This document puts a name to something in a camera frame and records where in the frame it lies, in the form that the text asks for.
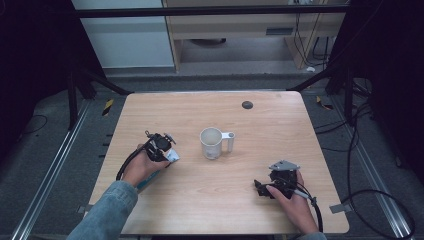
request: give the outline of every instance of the table top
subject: table top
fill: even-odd
[[[244,109],[250,101],[253,108]],[[200,132],[216,127],[235,133],[234,148],[217,160],[202,155]],[[260,197],[253,180],[270,183],[269,165],[301,166],[317,197],[324,232],[344,233],[344,213],[301,95],[297,92],[137,93],[127,97],[93,190],[94,204],[145,131],[170,133],[180,160],[162,170],[139,194],[123,234],[296,233],[276,200]]]

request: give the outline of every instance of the mug handle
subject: mug handle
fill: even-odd
[[[232,132],[226,132],[226,133],[222,133],[222,139],[227,139],[228,140],[228,152],[232,152],[233,151],[233,145],[234,145],[234,137],[236,135]]]

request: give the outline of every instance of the hand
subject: hand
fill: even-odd
[[[297,172],[298,183],[303,184],[303,178],[299,171]],[[318,232],[318,227],[312,217],[311,209],[305,198],[293,194],[291,199],[286,198],[278,189],[267,186],[268,191],[280,203],[283,211],[289,220],[300,230],[302,234]]]
[[[162,162],[153,162],[149,159],[146,152],[143,150],[126,167],[122,180],[130,183],[134,187],[147,179],[152,173],[164,169],[169,164],[169,161]]]

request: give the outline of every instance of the blue sleeve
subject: blue sleeve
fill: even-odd
[[[113,182],[67,239],[118,239],[137,199],[131,184]]]
[[[303,235],[298,240],[327,240],[327,237],[322,232]]]

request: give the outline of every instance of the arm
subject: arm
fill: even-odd
[[[299,171],[297,171],[297,179],[300,184],[304,185],[302,175]],[[318,227],[305,198],[293,194],[291,199],[288,199],[278,189],[272,186],[268,185],[267,189],[280,203],[289,220],[305,235],[300,239],[326,239],[325,235],[318,231]]]
[[[167,161],[152,162],[140,152],[128,164],[122,180],[111,184],[67,239],[118,239],[137,203],[137,184],[168,165]]]

